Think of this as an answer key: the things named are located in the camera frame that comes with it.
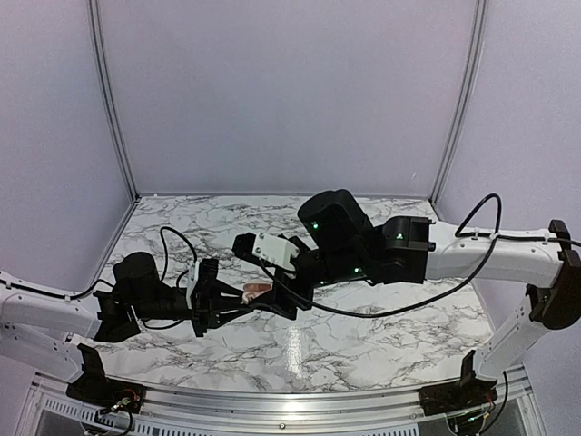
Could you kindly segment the pink earbud charging case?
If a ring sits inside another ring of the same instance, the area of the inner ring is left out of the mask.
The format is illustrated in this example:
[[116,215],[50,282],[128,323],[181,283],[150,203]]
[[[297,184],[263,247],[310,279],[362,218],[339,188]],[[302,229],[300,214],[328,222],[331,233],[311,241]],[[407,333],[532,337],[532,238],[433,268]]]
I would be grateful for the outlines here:
[[272,289],[271,282],[265,281],[250,281],[243,285],[241,300],[245,304],[249,304],[259,296]]

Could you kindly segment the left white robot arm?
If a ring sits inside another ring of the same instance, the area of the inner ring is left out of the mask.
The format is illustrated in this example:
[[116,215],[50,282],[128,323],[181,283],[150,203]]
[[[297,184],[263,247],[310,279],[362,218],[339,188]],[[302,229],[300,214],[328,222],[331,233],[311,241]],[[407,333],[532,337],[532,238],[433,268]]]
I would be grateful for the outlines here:
[[185,320],[196,336],[251,311],[244,293],[217,280],[216,262],[206,259],[191,270],[185,290],[163,282],[149,253],[125,257],[113,268],[114,285],[95,291],[91,311],[79,294],[59,294],[36,283],[1,275],[1,354],[78,384],[96,404],[114,396],[99,352],[90,346],[58,341],[49,331],[72,333],[103,343],[118,343],[140,334],[141,320]]

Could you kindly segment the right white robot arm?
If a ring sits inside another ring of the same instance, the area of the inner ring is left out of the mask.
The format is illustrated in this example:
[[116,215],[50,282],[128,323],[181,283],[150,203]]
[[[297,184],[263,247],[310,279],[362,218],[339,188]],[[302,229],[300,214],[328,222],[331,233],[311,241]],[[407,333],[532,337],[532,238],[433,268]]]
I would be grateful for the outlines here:
[[311,303],[316,287],[351,281],[376,285],[456,278],[468,284],[480,277],[525,285],[525,297],[512,315],[463,359],[460,379],[449,389],[459,407],[471,405],[485,384],[495,384],[544,335],[580,318],[578,243],[561,221],[539,230],[504,231],[400,215],[374,225],[346,190],[314,195],[298,216],[314,249],[266,233],[251,246],[251,258],[275,288],[298,302]]

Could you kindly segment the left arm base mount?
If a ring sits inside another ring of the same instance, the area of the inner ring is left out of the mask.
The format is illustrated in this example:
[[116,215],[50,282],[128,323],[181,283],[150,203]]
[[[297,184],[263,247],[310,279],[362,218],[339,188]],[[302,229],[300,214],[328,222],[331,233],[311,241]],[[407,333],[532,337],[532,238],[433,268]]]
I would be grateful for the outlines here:
[[67,383],[66,396],[100,406],[108,411],[122,410],[137,414],[143,405],[145,387],[139,383],[109,378],[98,351],[84,344],[81,353],[81,374]]

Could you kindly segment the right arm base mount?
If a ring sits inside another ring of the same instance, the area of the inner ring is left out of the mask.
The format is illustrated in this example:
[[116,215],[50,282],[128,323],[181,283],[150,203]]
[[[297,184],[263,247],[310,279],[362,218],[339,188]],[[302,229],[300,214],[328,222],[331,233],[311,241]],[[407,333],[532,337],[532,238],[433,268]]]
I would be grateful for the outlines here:
[[450,413],[477,407],[497,399],[496,381],[485,381],[475,371],[475,351],[470,351],[461,364],[460,377],[419,389],[420,407],[426,416]]

